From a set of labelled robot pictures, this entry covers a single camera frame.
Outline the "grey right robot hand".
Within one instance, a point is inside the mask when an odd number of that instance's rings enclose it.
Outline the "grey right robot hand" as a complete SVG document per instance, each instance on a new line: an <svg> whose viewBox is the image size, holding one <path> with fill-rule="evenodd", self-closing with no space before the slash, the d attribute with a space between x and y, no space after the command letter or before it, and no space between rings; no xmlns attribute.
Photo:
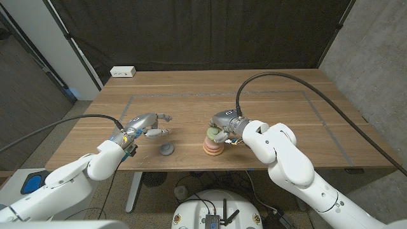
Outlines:
<svg viewBox="0 0 407 229"><path fill-rule="evenodd" d="M214 142L223 143L231 134L241 138L243 131L249 122L250 120L248 118L239 116L234 109L215 114L209 120L209 126L220 128L221 131L215 135Z"/></svg>

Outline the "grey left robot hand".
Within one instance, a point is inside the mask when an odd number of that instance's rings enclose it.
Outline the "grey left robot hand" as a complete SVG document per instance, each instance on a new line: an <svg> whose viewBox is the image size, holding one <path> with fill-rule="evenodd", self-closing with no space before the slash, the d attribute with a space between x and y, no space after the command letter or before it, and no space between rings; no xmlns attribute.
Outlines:
<svg viewBox="0 0 407 229"><path fill-rule="evenodd" d="M172 132L171 130L158 128L159 119L169 122L172 117L163 113L142 114L131 119L123 129L110 138L110 141L125 149L141 135L144 135L147 139L156 139L169 135Z"/></svg>

